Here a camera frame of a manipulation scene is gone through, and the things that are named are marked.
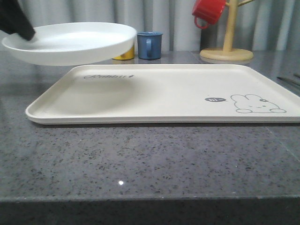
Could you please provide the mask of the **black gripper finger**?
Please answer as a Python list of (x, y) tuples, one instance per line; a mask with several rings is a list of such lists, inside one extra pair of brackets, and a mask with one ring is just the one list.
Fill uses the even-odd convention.
[(0, 1), (0, 30), (25, 40), (32, 40), (36, 33), (17, 0)]

